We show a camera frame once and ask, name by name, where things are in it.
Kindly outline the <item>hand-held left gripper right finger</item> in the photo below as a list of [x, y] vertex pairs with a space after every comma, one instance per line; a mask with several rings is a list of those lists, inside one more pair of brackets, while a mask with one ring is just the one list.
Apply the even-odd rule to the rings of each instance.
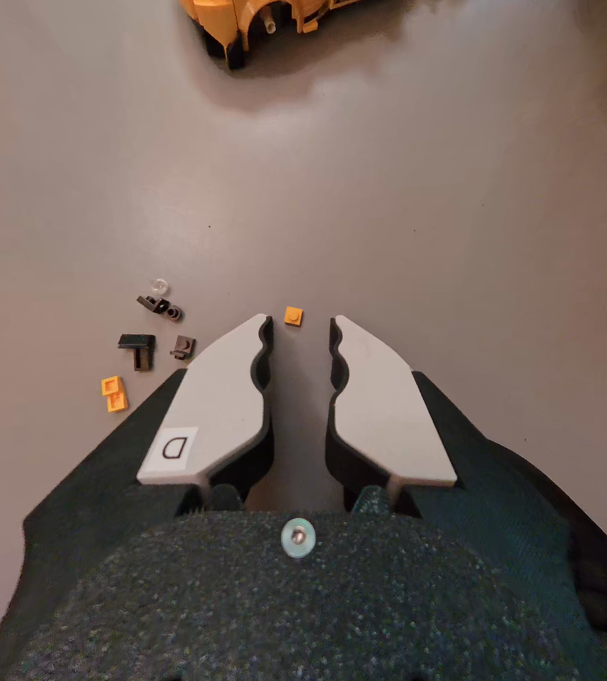
[[344, 315], [330, 320], [326, 467], [344, 489], [452, 488], [457, 474], [410, 365]]

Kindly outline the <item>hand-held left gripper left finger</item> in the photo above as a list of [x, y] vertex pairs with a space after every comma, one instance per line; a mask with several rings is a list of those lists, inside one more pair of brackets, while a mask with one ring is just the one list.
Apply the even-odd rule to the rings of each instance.
[[208, 487], [261, 442], [273, 330], [271, 316], [256, 314], [190, 362], [138, 470], [140, 484]]

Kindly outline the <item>yellow lego car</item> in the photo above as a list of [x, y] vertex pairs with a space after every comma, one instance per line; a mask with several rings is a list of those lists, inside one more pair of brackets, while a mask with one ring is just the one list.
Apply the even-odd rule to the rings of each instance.
[[356, 1], [178, 1], [195, 26], [205, 52], [229, 70], [242, 69], [252, 48], [281, 30], [299, 35], [318, 29], [324, 17]]

